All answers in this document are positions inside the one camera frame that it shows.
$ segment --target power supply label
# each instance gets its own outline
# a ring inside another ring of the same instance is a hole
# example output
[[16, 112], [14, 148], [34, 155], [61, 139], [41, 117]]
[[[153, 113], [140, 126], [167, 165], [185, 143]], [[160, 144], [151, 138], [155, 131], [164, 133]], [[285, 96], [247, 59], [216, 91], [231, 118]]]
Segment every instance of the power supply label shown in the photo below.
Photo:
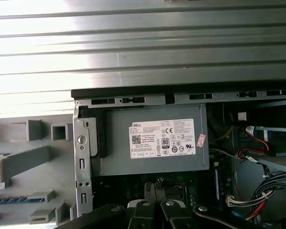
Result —
[[132, 159], [196, 154], [194, 120], [133, 123], [129, 127]]

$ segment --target sticker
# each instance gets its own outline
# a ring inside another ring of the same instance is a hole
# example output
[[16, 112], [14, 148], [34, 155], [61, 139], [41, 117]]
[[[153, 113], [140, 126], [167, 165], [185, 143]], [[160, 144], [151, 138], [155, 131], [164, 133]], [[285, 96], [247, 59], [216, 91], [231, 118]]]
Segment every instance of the sticker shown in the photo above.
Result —
[[194, 155], [196, 154], [194, 120], [133, 123], [129, 127], [129, 143], [132, 159]]
[[252, 125], [247, 126], [247, 128], [246, 128], [247, 133], [249, 133], [250, 135], [254, 136], [254, 135], [253, 135], [254, 128], [255, 128], [255, 127], [252, 126]]
[[199, 135], [198, 142], [197, 142], [197, 145], [196, 145], [197, 147], [202, 148], [204, 146], [205, 137], [206, 136], [203, 135], [203, 134]]
[[237, 117], [239, 121], [247, 121], [247, 112], [239, 112]]
[[247, 158], [249, 161], [253, 162], [253, 163], [258, 163], [258, 161], [255, 160], [253, 157], [246, 156], [246, 158]]

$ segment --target blue component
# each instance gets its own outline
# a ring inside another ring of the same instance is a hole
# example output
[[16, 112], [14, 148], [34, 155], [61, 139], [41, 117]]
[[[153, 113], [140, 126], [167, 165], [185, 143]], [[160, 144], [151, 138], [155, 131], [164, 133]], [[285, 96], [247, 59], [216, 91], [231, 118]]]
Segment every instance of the blue component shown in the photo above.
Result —
[[242, 218], [242, 219], [245, 218], [244, 215], [242, 215], [242, 214], [240, 214], [240, 213], [238, 213], [238, 212], [236, 212], [236, 211], [231, 211], [231, 214], [232, 214], [232, 215], [235, 215], [235, 216], [237, 216], [237, 217], [239, 217], [239, 218]]
[[28, 199], [28, 197], [5, 197], [0, 198], [0, 205], [3, 204], [25, 204], [44, 202], [44, 199]]

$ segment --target ribbed metal panel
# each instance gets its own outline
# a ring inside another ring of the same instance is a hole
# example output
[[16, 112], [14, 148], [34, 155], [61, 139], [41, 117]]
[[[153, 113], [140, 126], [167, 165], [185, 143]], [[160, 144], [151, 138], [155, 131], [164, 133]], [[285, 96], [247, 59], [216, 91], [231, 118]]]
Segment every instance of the ribbed metal panel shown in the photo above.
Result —
[[0, 0], [0, 117], [71, 89], [286, 79], [286, 0]]

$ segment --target qr code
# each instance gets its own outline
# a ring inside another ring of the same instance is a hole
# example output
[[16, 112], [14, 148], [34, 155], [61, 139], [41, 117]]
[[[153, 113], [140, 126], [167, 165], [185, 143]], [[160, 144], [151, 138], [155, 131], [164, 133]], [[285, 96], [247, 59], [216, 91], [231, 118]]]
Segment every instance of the qr code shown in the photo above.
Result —
[[133, 144], [141, 144], [141, 135], [133, 135]]

